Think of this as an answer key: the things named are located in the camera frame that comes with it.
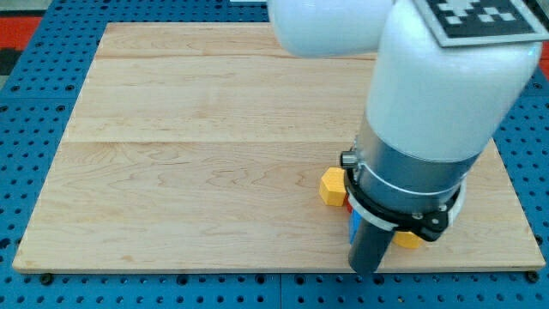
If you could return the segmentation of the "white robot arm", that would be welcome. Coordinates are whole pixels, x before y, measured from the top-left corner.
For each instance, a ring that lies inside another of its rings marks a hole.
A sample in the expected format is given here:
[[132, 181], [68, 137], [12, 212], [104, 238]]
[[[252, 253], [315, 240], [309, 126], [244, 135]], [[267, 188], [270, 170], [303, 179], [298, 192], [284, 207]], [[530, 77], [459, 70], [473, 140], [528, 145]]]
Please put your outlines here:
[[359, 213], [427, 213], [462, 199], [548, 38], [523, 1], [272, 0], [268, 17], [293, 55], [377, 54], [348, 174]]

